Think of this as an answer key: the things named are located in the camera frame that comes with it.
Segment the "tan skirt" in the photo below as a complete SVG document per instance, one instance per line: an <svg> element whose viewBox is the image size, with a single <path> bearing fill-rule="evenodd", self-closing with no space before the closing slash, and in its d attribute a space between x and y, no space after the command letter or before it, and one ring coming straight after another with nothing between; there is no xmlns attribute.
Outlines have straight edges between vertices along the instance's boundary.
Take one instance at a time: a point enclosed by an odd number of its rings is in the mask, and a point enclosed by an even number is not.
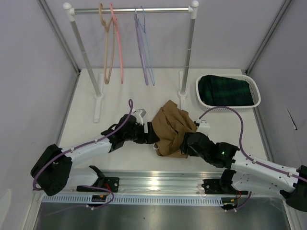
<svg viewBox="0 0 307 230"><path fill-rule="evenodd" d="M180 110L177 104L168 100L152 120L153 130L159 137L154 145L160 157L183 158L188 156L181 153L180 147L187 132L196 132L197 126L189 117L189 113Z"/></svg>

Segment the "light blue wire hanger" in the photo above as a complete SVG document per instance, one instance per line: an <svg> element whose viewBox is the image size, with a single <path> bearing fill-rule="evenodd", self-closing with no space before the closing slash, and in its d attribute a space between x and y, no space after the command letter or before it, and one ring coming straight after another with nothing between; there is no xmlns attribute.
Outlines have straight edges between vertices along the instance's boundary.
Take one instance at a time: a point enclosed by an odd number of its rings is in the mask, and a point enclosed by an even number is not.
<svg viewBox="0 0 307 230"><path fill-rule="evenodd" d="M147 51L145 52L145 61L146 61L147 69L150 74L152 85L155 86L155 77L154 77L154 71L153 71L153 66L152 66L151 48L150 48L150 43L149 43L148 36L146 33L145 10L143 6L141 6L141 9L143 13L143 23L139 22L139 26L142 29L142 35L144 35L145 42L146 42L146 46L144 46L147 49Z"/></svg>

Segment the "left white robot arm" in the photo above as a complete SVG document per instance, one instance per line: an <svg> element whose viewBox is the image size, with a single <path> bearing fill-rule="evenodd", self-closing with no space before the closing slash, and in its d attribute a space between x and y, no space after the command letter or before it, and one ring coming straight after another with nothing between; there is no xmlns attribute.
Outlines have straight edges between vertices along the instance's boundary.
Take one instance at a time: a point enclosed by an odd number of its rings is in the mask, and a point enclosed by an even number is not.
<svg viewBox="0 0 307 230"><path fill-rule="evenodd" d="M160 139L152 123L143 124L136 115L125 114L94 140L71 148L48 146L32 168L33 189L53 196L63 189L76 187L78 192L111 192L110 182L103 172L90 165L83 172L74 166L101 154L109 154L123 147L126 141L154 144Z"/></svg>

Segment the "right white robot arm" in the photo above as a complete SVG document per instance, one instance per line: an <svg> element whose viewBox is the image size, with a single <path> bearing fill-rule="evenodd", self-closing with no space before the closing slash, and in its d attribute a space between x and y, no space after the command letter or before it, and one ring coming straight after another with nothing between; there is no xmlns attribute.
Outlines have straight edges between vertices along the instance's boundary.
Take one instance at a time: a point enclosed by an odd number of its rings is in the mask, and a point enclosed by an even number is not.
<svg viewBox="0 0 307 230"><path fill-rule="evenodd" d="M214 143L203 133L186 133L183 155L197 156L223 169L220 179L205 179L206 194L235 195L249 192L277 197L296 210L307 210L307 167L286 167L243 152L239 147Z"/></svg>

